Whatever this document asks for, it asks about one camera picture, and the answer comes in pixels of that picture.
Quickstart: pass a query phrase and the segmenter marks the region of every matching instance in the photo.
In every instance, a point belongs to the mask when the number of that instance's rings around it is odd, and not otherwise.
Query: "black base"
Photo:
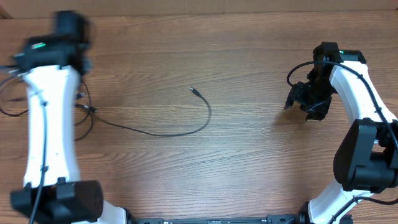
[[[181,220],[139,218],[136,220],[136,224],[305,224],[304,221],[300,215],[268,215],[263,218],[189,218]],[[340,220],[340,224],[353,223],[351,215],[345,215]]]

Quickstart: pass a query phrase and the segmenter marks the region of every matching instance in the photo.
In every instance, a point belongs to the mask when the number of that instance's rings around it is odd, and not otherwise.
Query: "white robotic arm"
[[[47,144],[44,186],[62,182],[80,181],[80,171],[75,155],[74,107],[76,90],[81,75],[72,67],[60,68],[49,65],[33,68],[23,76],[25,82],[35,86],[28,87],[29,101],[29,156],[24,177],[24,186],[30,184],[37,188],[40,183],[43,145]],[[40,99],[36,89],[46,102],[47,143],[44,143],[44,124]],[[103,202],[103,211],[95,224],[126,224],[126,211]],[[88,221],[79,224],[93,223]]]
[[[332,224],[339,223],[362,198],[398,185],[396,133],[391,128],[397,126],[397,118],[371,83],[361,52],[339,50],[336,43],[322,42],[313,51],[313,58],[313,62],[298,65],[289,73],[292,89],[285,109],[296,101],[308,113],[307,119],[322,120],[333,93],[343,102],[351,128],[335,156],[335,179],[305,209],[306,223]],[[309,64],[315,65],[308,74],[310,81],[291,84],[292,72]],[[384,152],[372,152],[374,143],[386,147]]]
[[[350,61],[345,61],[341,64],[346,65],[363,75],[369,86],[372,88],[379,106],[382,107],[381,111],[388,122],[391,123],[393,120],[396,120],[397,118],[386,108],[371,83],[368,74],[368,66],[361,62]],[[329,80],[330,84],[337,91],[343,102],[350,124],[352,124],[355,119],[363,118],[370,118],[373,121],[381,122],[380,116],[376,113],[369,93],[360,79],[350,71],[339,66],[334,66]],[[345,191],[343,186],[339,184],[336,179],[333,179],[329,186],[317,198],[311,200],[308,204],[310,220],[315,224],[327,224],[341,208],[353,199],[353,197],[371,197],[372,195],[373,193],[368,190]],[[356,204],[357,203],[352,203],[347,209],[341,212],[340,215],[334,217],[335,222],[339,223],[340,219]]]

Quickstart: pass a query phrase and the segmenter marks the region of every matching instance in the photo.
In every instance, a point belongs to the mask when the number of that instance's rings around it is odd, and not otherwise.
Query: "cable plug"
[[[200,98],[202,98],[202,95],[199,93],[198,90],[194,89],[193,87],[189,88],[193,94],[195,94],[196,96],[199,96]]]
[[[78,94],[76,94],[76,100],[82,99],[85,96],[86,96],[85,92],[78,93]]]
[[[89,106],[89,107],[88,107],[88,110],[89,110],[90,112],[93,112],[93,113],[97,113],[97,112],[98,112],[98,109],[95,108],[94,106]]]

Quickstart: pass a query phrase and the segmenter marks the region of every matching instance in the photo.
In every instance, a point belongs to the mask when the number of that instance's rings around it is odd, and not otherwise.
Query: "cable tie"
[[[376,110],[375,110],[375,113],[381,113],[381,107],[379,106],[379,107],[375,107],[376,108]]]
[[[42,171],[42,172],[47,172],[48,170],[49,170],[48,166],[45,166],[44,169],[43,169],[43,167],[40,168],[40,171]]]
[[[354,198],[354,202],[355,202],[356,204],[359,204],[358,199],[357,199],[355,196],[353,196],[353,198]]]

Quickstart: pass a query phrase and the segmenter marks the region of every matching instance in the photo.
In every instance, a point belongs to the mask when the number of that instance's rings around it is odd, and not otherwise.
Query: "wood grain surface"
[[[5,18],[49,18],[54,11],[87,16],[395,10],[397,0],[0,0]]]
[[[398,114],[397,11],[92,21],[94,69],[85,80],[99,116],[156,133],[194,130],[207,110],[191,86],[213,109],[210,125],[191,136],[155,138],[96,122],[77,142],[82,179],[99,180],[106,199],[136,217],[263,217],[296,213],[316,197],[333,178],[333,157],[349,129],[346,113],[338,95],[323,121],[305,122],[298,106],[282,108],[287,73],[311,60],[322,41],[361,50],[374,86]],[[25,38],[49,27],[46,19],[0,21],[0,64],[10,63]],[[292,81],[304,81],[310,69],[298,70]],[[6,102],[24,96],[23,88],[8,88],[1,106],[26,108],[26,102]],[[27,116],[1,115],[0,123],[0,219],[26,223],[11,209],[9,192],[22,187]],[[396,197],[394,189],[375,196]],[[362,202],[351,213],[356,223],[397,223],[397,208]]]

